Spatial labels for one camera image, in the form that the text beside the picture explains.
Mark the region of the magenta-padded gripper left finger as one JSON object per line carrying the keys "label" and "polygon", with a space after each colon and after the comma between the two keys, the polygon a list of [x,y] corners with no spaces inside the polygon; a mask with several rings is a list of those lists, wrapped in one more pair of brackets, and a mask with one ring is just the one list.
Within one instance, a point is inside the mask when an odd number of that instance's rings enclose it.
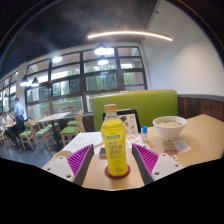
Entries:
{"label": "magenta-padded gripper left finger", "polygon": [[62,152],[57,158],[45,165],[44,170],[81,186],[93,155],[94,147],[92,144],[74,153]]}

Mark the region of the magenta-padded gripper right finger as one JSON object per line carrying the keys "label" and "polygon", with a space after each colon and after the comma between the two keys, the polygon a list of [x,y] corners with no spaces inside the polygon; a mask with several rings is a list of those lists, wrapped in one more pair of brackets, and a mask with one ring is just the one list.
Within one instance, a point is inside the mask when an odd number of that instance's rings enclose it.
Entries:
{"label": "magenta-padded gripper right finger", "polygon": [[167,153],[157,154],[138,144],[132,144],[132,154],[145,185],[183,169]]}

